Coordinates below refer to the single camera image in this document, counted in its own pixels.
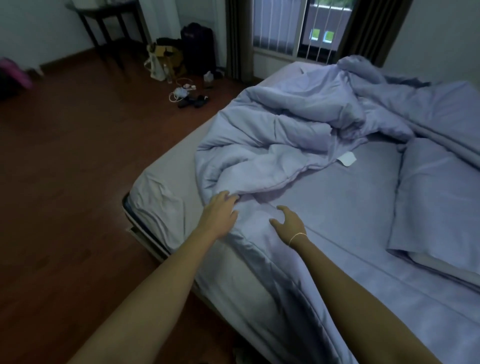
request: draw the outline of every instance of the reddish-brown floor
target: reddish-brown floor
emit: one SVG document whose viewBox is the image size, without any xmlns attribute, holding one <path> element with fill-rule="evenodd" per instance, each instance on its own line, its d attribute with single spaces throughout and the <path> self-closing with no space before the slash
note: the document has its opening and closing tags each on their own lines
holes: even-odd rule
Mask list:
<svg viewBox="0 0 480 364">
<path fill-rule="evenodd" d="M 64 363 L 156 264 L 125 229 L 121 198 L 150 163 L 234 98 L 168 101 L 138 59 L 90 57 L 0 102 L 0 356 Z M 190 296 L 162 363 L 231 363 L 235 333 Z"/>
</svg>

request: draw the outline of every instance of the table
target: table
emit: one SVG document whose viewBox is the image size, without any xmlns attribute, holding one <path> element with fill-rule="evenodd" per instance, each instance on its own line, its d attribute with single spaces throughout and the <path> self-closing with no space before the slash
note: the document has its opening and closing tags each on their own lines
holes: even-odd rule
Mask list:
<svg viewBox="0 0 480 364">
<path fill-rule="evenodd" d="M 138 0 L 132 0 L 123 2 L 120 4 L 108 4 L 99 8 L 95 9 L 77 9 L 72 2 L 65 4 L 67 9 L 70 9 L 78 14 L 80 20 L 82 21 L 85 30 L 87 31 L 90 39 L 92 40 L 95 49 L 99 53 L 100 57 L 104 60 L 104 55 L 100 46 L 98 45 L 97 40 L 88 25 L 86 17 L 95 19 L 102 31 L 103 36 L 105 37 L 105 41 L 107 42 L 107 48 L 110 51 L 112 57 L 117 62 L 118 66 L 123 70 L 125 67 L 123 66 L 123 62 L 121 61 L 120 55 L 117 51 L 115 44 L 113 43 L 112 39 L 110 38 L 110 34 L 108 34 L 107 27 L 103 22 L 103 19 L 116 16 L 119 23 L 120 28 L 122 29 L 123 35 L 128 41 L 131 41 L 130 35 L 128 34 L 127 27 L 125 26 L 125 22 L 123 21 L 122 14 L 125 12 L 131 12 L 135 18 L 135 22 L 137 23 L 138 31 L 140 32 L 140 36 L 142 37 L 142 42 L 146 45 L 147 39 L 145 36 L 145 32 L 142 26 L 142 22 L 140 21 L 140 15 L 138 13 Z"/>
</svg>

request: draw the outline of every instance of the hand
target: hand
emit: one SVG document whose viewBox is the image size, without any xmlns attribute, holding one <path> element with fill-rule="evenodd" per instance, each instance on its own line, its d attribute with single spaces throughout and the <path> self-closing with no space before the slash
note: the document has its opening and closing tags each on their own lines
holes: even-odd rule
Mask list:
<svg viewBox="0 0 480 364">
<path fill-rule="evenodd" d="M 237 221 L 239 212 L 232 209 L 239 197 L 234 195 L 227 199 L 228 194 L 228 191 L 223 191 L 213 196 L 198 222 L 197 230 L 213 241 L 227 235 Z"/>
<path fill-rule="evenodd" d="M 285 221 L 283 224 L 280 224 L 278 220 L 271 218 L 270 224 L 272 224 L 276 233 L 278 234 L 278 237 L 285 244 L 292 245 L 293 241 L 290 242 L 290 240 L 295 236 L 295 234 L 298 234 L 299 232 L 307 235 L 305 225 L 303 225 L 303 221 L 300 220 L 299 216 L 295 212 L 293 212 L 286 206 L 277 206 L 277 209 L 283 211 L 283 214 L 285 215 Z"/>
</svg>

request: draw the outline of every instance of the person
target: person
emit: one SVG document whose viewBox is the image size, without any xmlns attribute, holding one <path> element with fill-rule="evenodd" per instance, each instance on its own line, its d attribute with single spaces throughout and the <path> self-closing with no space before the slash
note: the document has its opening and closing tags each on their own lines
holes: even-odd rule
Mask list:
<svg viewBox="0 0 480 364">
<path fill-rule="evenodd" d="M 153 363 L 180 316 L 205 254 L 235 224 L 237 199 L 228 191 L 213 196 L 184 244 L 122 302 L 69 364 Z M 297 214 L 285 206 L 277 208 L 285 222 L 272 219 L 271 225 L 305 262 L 359 364 L 440 364 L 388 308 L 310 242 Z"/>
</svg>

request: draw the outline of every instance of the brown curtain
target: brown curtain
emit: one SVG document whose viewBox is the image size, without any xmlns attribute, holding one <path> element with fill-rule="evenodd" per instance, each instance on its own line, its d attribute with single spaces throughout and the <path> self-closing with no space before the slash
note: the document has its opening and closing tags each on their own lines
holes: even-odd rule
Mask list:
<svg viewBox="0 0 480 364">
<path fill-rule="evenodd" d="M 252 1 L 226 0 L 227 77 L 251 83 L 253 79 Z"/>
<path fill-rule="evenodd" d="M 382 67 L 411 4 L 412 0 L 357 0 L 336 61 L 358 54 Z"/>
</svg>

